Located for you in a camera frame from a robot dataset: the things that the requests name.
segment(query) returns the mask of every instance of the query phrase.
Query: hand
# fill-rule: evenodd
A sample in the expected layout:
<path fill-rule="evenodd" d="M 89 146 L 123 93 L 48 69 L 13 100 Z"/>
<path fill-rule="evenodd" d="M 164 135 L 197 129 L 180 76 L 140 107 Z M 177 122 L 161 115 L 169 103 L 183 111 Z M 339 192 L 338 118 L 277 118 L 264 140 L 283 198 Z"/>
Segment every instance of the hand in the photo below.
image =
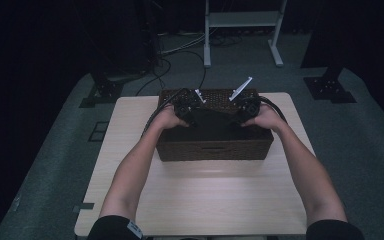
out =
<path fill-rule="evenodd" d="M 176 126 L 188 127 L 189 125 L 185 121 L 179 119 L 174 113 L 173 105 L 168 104 L 154 118 L 151 126 L 156 126 L 161 129 L 169 129 Z"/>
<path fill-rule="evenodd" d="M 272 129 L 277 132 L 279 126 L 285 123 L 279 115 L 267 104 L 260 105 L 260 112 L 255 118 L 252 118 L 242 124 L 243 127 L 250 125 L 258 125 L 262 128 Z"/>

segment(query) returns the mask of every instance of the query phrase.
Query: person's left arm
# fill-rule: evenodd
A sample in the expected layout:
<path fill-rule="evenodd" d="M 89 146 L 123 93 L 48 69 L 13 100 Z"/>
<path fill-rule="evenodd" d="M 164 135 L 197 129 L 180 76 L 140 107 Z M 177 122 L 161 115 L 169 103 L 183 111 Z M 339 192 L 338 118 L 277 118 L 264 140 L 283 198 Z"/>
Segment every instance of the person's left arm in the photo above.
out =
<path fill-rule="evenodd" d="M 187 126 L 176 117 L 173 106 L 165 107 L 155 117 L 139 142 L 118 166 L 99 217 L 118 215 L 135 221 L 139 198 L 148 177 L 158 138 L 164 129 L 177 125 Z"/>

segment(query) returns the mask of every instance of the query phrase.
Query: woven basket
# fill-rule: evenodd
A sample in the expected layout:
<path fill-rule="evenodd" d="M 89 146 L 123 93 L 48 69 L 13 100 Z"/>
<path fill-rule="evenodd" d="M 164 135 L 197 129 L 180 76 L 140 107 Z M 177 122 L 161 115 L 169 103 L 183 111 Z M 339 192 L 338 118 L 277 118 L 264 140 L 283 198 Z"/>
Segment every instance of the woven basket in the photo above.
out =
<path fill-rule="evenodd" d="M 176 91 L 163 90 L 158 104 L 162 104 Z M 238 107 L 228 99 L 232 92 L 233 89 L 201 90 L 202 97 L 207 100 L 202 108 L 224 115 L 236 113 Z M 258 96 L 255 89 L 245 89 L 242 94 Z M 157 151 L 162 161 L 264 160 L 273 142 L 271 130 L 258 126 L 238 127 L 235 131 L 239 134 L 231 134 L 230 128 L 223 131 L 226 132 L 212 134 L 208 127 L 205 129 L 199 125 L 196 128 L 167 129 L 158 140 Z"/>

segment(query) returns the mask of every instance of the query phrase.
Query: table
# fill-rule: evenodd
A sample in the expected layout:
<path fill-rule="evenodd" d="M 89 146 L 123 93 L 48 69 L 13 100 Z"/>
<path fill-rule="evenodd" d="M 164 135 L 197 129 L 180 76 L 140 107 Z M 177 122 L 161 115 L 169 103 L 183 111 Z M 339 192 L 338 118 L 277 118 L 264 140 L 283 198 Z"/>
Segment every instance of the table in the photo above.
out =
<path fill-rule="evenodd" d="M 290 126 L 313 151 L 287 93 L 260 94 L 284 113 Z M 136 144 L 157 96 L 122 97 L 80 210 L 77 236 L 87 236 L 98 219 L 114 172 Z M 306 215 L 276 134 L 265 160 L 162 162 L 154 152 L 136 222 L 147 236 L 238 236 L 305 234 Z"/>
<path fill-rule="evenodd" d="M 259 27 L 274 26 L 273 39 L 268 40 L 270 51 L 277 67 L 283 66 L 277 50 L 277 40 L 282 26 L 287 0 L 282 0 L 279 11 L 258 12 L 210 12 L 209 0 L 205 2 L 205 41 L 204 66 L 211 67 L 210 28 L 211 27 Z"/>

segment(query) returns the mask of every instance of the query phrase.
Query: white metal stand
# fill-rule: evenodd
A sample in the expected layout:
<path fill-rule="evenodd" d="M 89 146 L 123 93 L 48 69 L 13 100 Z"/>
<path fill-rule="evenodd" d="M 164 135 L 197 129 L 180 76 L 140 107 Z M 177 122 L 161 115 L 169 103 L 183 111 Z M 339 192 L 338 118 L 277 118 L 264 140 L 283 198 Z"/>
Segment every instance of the white metal stand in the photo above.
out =
<path fill-rule="evenodd" d="M 267 12 L 217 12 L 210 13 L 209 0 L 205 2 L 205 43 L 204 43 L 204 66 L 211 67 L 210 54 L 210 28 L 212 27 L 260 27 L 274 26 L 273 39 L 268 40 L 270 50 L 277 67 L 283 66 L 282 58 L 277 50 L 276 44 L 279 37 L 280 27 L 283 21 L 287 0 L 282 0 L 279 11 Z"/>

